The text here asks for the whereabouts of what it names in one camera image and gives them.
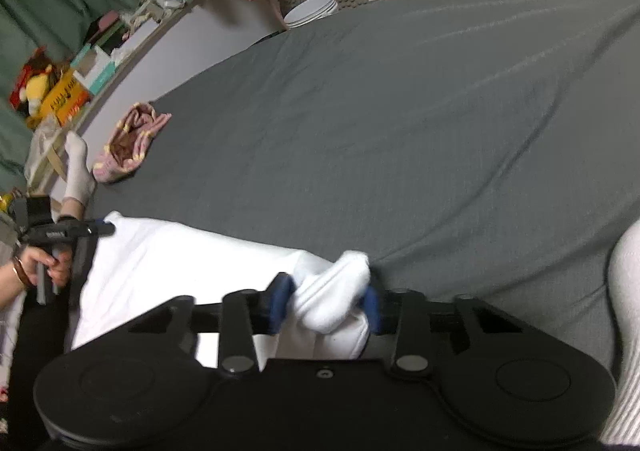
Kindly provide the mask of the bare left forearm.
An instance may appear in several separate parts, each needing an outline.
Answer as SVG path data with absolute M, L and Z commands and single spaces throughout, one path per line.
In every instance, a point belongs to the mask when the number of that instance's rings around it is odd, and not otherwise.
M 12 304 L 29 287 L 30 282 L 20 260 L 12 258 L 0 270 L 0 309 Z

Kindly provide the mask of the bare left hand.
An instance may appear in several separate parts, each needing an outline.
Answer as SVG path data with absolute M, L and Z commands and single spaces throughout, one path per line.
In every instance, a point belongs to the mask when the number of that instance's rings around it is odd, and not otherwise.
M 16 256 L 29 279 L 31 286 L 38 284 L 38 269 L 43 268 L 55 286 L 66 286 L 72 274 L 73 252 L 68 246 L 53 249 L 53 254 L 38 247 L 25 246 Z

